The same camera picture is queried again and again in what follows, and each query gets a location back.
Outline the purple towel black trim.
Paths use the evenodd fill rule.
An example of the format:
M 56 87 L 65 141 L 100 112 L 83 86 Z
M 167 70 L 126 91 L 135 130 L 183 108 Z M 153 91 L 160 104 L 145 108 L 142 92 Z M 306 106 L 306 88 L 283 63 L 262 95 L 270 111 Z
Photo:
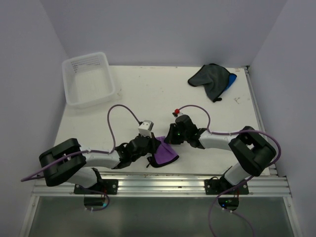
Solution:
M 157 152 L 153 156 L 147 157 L 149 164 L 147 167 L 152 166 L 154 168 L 160 168 L 175 162 L 179 155 L 173 150 L 173 148 L 164 142 L 165 137 L 157 137 L 158 141 L 161 142 L 159 145 Z

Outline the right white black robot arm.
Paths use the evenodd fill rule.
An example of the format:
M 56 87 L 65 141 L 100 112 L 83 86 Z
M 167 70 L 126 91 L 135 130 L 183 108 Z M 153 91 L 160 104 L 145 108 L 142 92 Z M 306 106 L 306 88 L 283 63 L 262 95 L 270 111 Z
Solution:
M 210 132 L 198 128 L 188 115 L 181 115 L 170 125 L 165 142 L 180 145 L 187 142 L 193 148 L 231 151 L 237 164 L 220 178 L 222 192 L 231 194 L 248 177 L 258 177 L 277 155 L 274 147 L 251 126 L 236 133 Z

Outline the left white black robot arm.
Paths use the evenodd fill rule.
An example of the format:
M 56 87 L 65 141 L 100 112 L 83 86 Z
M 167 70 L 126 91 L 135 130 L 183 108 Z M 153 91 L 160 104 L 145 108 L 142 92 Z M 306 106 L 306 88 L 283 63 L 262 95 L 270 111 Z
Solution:
M 83 149 L 77 139 L 71 138 L 42 153 L 39 161 L 47 186 L 58 186 L 76 176 L 79 185 L 97 194 L 102 190 L 103 182 L 96 167 L 126 168 L 140 157 L 154 155 L 160 145 L 161 141 L 155 136 L 139 134 L 130 142 L 115 147 L 113 152 L 107 152 Z

